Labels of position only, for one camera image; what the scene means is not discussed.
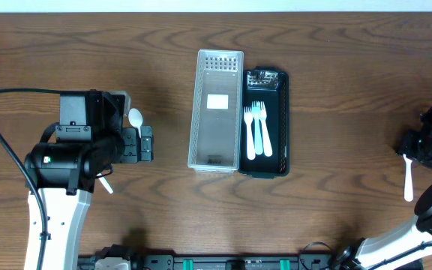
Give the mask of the white plastic spoon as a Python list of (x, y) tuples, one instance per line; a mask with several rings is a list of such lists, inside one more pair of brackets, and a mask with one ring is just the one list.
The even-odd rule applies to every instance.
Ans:
[(405, 162), (405, 178), (404, 178), (404, 189), (403, 198), (407, 202), (412, 202), (414, 200), (413, 192), (413, 176), (412, 176), (412, 160), (403, 154), (403, 159)]
[(143, 116), (141, 112), (136, 108), (131, 108), (127, 117), (130, 125), (137, 129), (139, 137), (141, 137), (141, 127), (143, 125)]
[(103, 175), (98, 175), (97, 178), (109, 194), (112, 194), (114, 192), (110, 183), (106, 180), (106, 178)]

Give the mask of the white plastic fork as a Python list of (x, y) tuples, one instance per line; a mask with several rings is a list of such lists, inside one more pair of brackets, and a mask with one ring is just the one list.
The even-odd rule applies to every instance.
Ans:
[(251, 108), (249, 106), (245, 106), (243, 108), (243, 119), (246, 125), (246, 148), (247, 148), (247, 159), (252, 161), (256, 157), (255, 147), (254, 147), (254, 138), (252, 132), (252, 121), (253, 115), (251, 112)]
[(271, 157), (273, 154), (272, 151), (272, 144), (269, 137), (269, 131), (266, 124), (267, 119), (267, 112), (266, 112), (266, 106), (263, 101), (259, 102), (259, 107), (261, 109), (260, 112), (260, 121), (262, 126), (262, 144), (263, 144), (263, 152), (266, 157)]

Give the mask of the pale blue plastic fork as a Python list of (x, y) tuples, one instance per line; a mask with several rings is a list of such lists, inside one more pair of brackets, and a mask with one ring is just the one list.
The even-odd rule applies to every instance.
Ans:
[(255, 124), (255, 130), (254, 130), (254, 146), (255, 146), (255, 153), (256, 155), (261, 155), (263, 153), (263, 139), (262, 139), (262, 132), (261, 132), (261, 126), (260, 126), (260, 117), (261, 117), (261, 108), (260, 108), (260, 102), (259, 101), (253, 101), (252, 102), (252, 114)]

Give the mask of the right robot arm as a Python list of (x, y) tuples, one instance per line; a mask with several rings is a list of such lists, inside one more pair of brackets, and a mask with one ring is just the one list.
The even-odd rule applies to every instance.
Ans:
[[(408, 130), (397, 150), (406, 163), (404, 199), (413, 199), (413, 163), (432, 169), (432, 107), (421, 115), (420, 131)], [(419, 197), (414, 216), (376, 238), (363, 238), (341, 251), (333, 269), (397, 269), (432, 255), (432, 185)]]

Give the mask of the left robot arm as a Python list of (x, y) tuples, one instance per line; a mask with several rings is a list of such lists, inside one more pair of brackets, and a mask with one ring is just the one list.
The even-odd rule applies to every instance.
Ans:
[(59, 121), (25, 157), (37, 190), (28, 195), (25, 269), (75, 269), (95, 182), (113, 164), (150, 162), (153, 133), (136, 124), (125, 91), (65, 91)]

